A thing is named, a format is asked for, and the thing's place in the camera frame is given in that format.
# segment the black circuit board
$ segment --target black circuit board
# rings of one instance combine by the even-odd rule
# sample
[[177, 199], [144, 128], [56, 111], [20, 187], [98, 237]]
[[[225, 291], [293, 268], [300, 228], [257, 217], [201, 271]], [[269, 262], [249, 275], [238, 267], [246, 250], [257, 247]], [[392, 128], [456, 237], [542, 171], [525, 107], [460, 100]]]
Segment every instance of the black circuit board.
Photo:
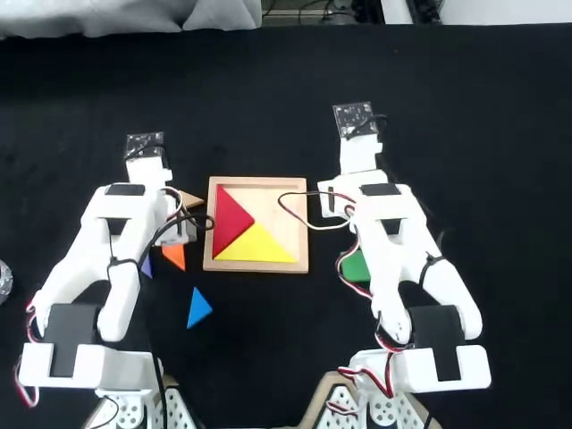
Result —
[[[374, 111], [370, 102], [363, 101], [350, 105], [335, 105], [333, 107], [333, 115], [336, 118], [340, 137], [345, 137], [358, 125], [371, 118], [374, 115]], [[356, 132], [356, 136], [365, 136], [366, 134], [377, 134], [375, 121], [371, 121], [368, 126]]]

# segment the green puzzle piece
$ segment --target green puzzle piece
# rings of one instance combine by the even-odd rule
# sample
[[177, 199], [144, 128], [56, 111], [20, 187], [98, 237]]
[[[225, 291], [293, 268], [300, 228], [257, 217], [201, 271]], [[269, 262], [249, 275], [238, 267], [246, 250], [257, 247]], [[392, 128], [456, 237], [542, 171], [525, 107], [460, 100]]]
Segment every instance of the green puzzle piece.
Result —
[[341, 272], [349, 282], [369, 282], [371, 280], [364, 254], [360, 249], [341, 263]]

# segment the orange triangle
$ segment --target orange triangle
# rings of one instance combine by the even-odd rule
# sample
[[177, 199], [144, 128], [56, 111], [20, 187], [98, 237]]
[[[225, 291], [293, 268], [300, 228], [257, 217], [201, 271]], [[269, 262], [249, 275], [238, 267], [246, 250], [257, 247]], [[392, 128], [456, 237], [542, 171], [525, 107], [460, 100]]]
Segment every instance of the orange triangle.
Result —
[[172, 246], [161, 246], [163, 256], [177, 265], [182, 271], [185, 271], [185, 248], [182, 244], [175, 244]]

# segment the purple triangle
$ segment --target purple triangle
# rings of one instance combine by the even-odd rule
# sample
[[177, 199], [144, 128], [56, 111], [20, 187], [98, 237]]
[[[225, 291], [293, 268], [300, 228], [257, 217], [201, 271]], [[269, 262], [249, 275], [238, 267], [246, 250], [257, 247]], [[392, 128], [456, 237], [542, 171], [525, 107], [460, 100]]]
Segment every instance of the purple triangle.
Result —
[[141, 271], [149, 279], [153, 278], [153, 273], [151, 272], [151, 260], [149, 259], [149, 255], [147, 255], [147, 257], [145, 258], [145, 261], [143, 262], [143, 266], [141, 266]]

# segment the wooden base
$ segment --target wooden base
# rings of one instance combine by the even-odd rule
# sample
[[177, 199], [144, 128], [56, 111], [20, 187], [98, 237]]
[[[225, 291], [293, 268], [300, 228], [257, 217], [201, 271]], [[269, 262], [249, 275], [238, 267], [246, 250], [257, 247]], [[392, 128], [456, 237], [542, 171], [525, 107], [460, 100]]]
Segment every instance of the wooden base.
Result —
[[[206, 271], [251, 271], [268, 273], [307, 273], [307, 228], [278, 205], [284, 192], [305, 192], [306, 179], [277, 177], [211, 177], [206, 212], [215, 217], [216, 190], [221, 185], [257, 224], [262, 225], [278, 244], [290, 254], [291, 263], [254, 260], [221, 260], [213, 258], [214, 232], [205, 238], [203, 269]], [[307, 218], [307, 199], [304, 195], [289, 196], [288, 207], [302, 218]]]

